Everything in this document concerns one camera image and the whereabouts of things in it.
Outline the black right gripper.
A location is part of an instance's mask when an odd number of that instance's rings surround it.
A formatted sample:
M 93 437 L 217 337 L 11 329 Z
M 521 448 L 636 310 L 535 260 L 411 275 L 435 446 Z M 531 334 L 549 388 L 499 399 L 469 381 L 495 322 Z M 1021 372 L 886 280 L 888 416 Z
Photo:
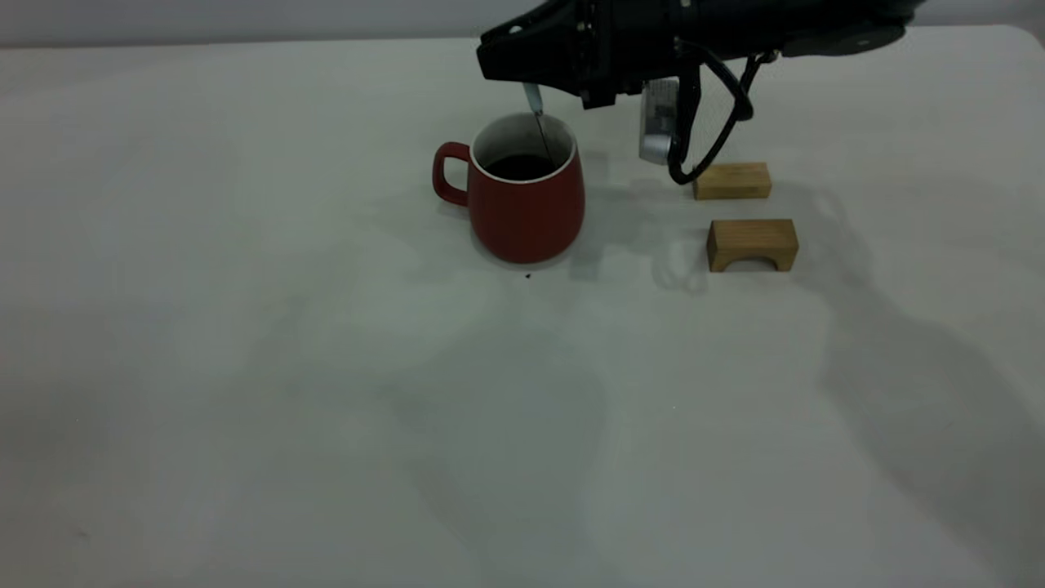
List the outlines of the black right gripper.
M 578 92 L 594 110 L 635 96 L 644 83 L 697 67 L 689 37 L 698 1 L 580 1 L 577 8 L 533 8 L 480 37 L 482 76 Z

